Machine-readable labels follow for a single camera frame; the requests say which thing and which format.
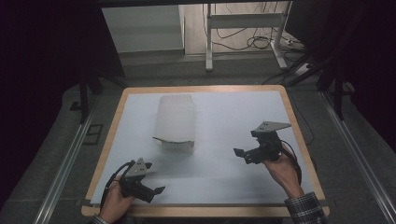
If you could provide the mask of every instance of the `metal rail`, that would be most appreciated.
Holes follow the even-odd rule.
[[[329,93],[324,93],[320,91],[319,94],[323,98],[327,110],[336,125],[336,128],[342,135],[349,150],[349,153],[351,154],[353,160],[361,171],[361,175],[366,181],[366,184],[369,187],[370,191],[373,193],[380,209],[382,210],[382,213],[384,214],[388,223],[396,223],[396,210],[392,199],[389,197],[384,186],[376,177],[374,171],[370,167],[364,155],[361,153],[361,149],[356,143],[352,134],[350,133],[347,125],[335,114],[335,111],[333,110],[332,99],[330,98]]]
[[[64,156],[64,160],[58,170],[58,173],[53,179],[52,184],[49,187],[49,191],[43,203],[41,204],[40,209],[38,210],[37,216],[34,221],[35,224],[49,223],[56,203],[58,202],[62,190],[64,189],[64,184],[70,174],[70,170],[73,167],[74,161],[79,152],[84,136],[87,133],[88,128],[91,124],[93,113],[96,108],[97,102],[99,101],[99,97],[100,96],[96,95],[92,97],[90,113],[85,122],[79,125],[78,132],[76,133],[76,136],[73,139],[73,142],[69,150],[67,151],[67,154]]]

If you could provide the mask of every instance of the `hand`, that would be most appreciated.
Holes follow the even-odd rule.
[[[114,178],[99,214],[99,217],[108,223],[113,223],[120,219],[134,200],[132,196],[122,197],[119,180],[119,176]]]
[[[304,195],[297,172],[292,160],[285,154],[281,154],[277,161],[265,160],[262,162],[270,172],[271,177],[286,191],[289,198],[298,198]]]

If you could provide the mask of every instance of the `white wall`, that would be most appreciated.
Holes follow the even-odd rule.
[[[179,6],[102,10],[118,53],[184,49],[184,15]]]

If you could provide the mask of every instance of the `dark background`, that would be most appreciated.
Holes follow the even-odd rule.
[[[47,136],[64,91],[83,75],[119,77],[123,70],[101,8],[0,4],[3,205]]]

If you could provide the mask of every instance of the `white paper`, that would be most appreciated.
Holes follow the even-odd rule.
[[[151,189],[165,186],[163,193],[154,197],[154,204],[284,204],[286,193],[264,165],[246,164],[233,152],[235,147],[259,146],[250,131],[264,120],[290,123],[278,91],[187,92],[196,106],[192,154],[163,153],[152,139],[159,101],[166,94],[129,95],[91,203],[100,203],[107,180],[120,166],[142,157],[152,162],[142,183]],[[292,128],[277,133],[297,155],[304,191],[313,191]]]

